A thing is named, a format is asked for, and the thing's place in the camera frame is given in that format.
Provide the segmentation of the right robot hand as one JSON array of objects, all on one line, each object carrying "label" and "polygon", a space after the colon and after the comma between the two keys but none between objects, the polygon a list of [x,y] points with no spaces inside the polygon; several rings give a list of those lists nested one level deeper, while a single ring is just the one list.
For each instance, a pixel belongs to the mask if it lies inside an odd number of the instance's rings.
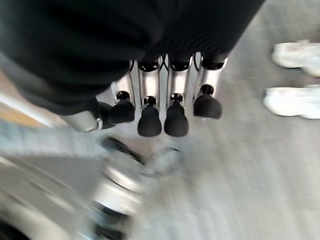
[{"label": "right robot hand", "polygon": [[197,117],[220,118],[218,76],[261,0],[3,0],[0,66],[30,103],[80,132],[132,122],[130,68],[138,64],[142,100],[138,133],[189,131],[184,91],[168,89],[159,118],[159,58],[168,79],[186,85],[191,57],[200,53],[204,76],[193,98]]}]

